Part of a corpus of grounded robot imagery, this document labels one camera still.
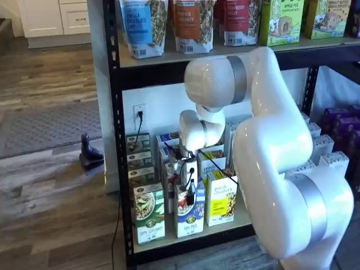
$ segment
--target cereal box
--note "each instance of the cereal box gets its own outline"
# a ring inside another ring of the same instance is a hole
[[[264,0],[260,42],[274,46],[299,42],[304,0]]]
[[[188,191],[176,185],[174,201],[175,231],[177,237],[193,235],[204,229],[205,187],[199,182],[194,194],[194,204],[187,204]]]
[[[234,220],[237,184],[220,170],[208,173],[205,219],[208,226]]]
[[[128,170],[135,170],[140,167],[152,166],[152,158],[150,151],[139,152],[127,156]]]
[[[313,139],[313,152],[311,154],[311,161],[315,165],[319,165],[320,156],[324,154],[330,154],[332,148],[334,147],[334,141],[330,138],[329,135],[321,135]]]
[[[165,236],[164,191],[161,183],[134,188],[137,242]]]
[[[310,0],[305,35],[311,39],[342,37],[351,0]]]
[[[179,184],[179,175],[174,171],[172,163],[166,163],[164,166],[164,192],[165,192],[165,210],[171,214],[174,212],[175,185]]]
[[[168,148],[165,145],[165,143],[169,146],[177,145],[177,144],[179,144],[179,138],[180,138],[179,131],[156,136],[156,157],[155,157],[155,159],[157,160],[157,169],[158,169],[160,176],[162,175],[160,149],[164,149],[165,151],[168,152]]]
[[[132,188],[159,182],[155,178],[154,167],[139,168],[128,172],[129,183]]]
[[[207,152],[205,155],[199,153],[197,156],[197,173],[201,179],[207,179],[209,172],[218,170],[210,159],[212,159],[217,166],[220,167],[220,169],[225,169],[226,157],[224,156],[224,152],[222,150]]]
[[[126,152],[127,154],[139,153],[144,150],[150,149],[150,134],[149,133],[140,133],[137,142],[136,134],[135,135],[126,135]]]
[[[320,166],[334,168],[339,174],[345,177],[349,165],[348,157],[341,151],[322,155],[319,161]]]

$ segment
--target wall outlet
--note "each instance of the wall outlet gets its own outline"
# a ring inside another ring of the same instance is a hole
[[[140,125],[140,117],[138,115],[139,111],[142,111],[142,124],[141,124],[140,132],[146,128],[146,124],[147,124],[146,107],[147,107],[146,104],[134,105],[134,127],[136,132],[139,130],[139,125]]]

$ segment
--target product label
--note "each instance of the product label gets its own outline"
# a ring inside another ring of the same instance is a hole
[[[176,36],[198,40],[200,37],[200,7],[195,1],[176,2]]]
[[[150,6],[145,1],[125,2],[123,14],[129,43],[152,43]]]
[[[225,1],[225,31],[247,32],[249,28],[249,1]]]
[[[226,215],[227,213],[227,202],[228,197],[225,197],[221,200],[213,200],[210,203],[210,217],[216,215]]]

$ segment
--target gray rug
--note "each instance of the gray rug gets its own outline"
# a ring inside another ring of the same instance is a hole
[[[0,126],[0,159],[101,138],[97,101],[24,110],[5,116]]]

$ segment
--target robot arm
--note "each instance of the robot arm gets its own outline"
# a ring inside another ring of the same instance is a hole
[[[326,269],[351,218],[353,196],[346,180],[330,168],[296,179],[280,177],[304,164],[313,145],[272,50],[192,61],[185,86],[204,118],[199,123],[195,112],[181,115],[182,143],[191,151],[206,145],[208,132],[220,139],[222,108],[250,96],[254,117],[239,125],[232,153],[256,234],[273,257],[286,258],[285,268]]]

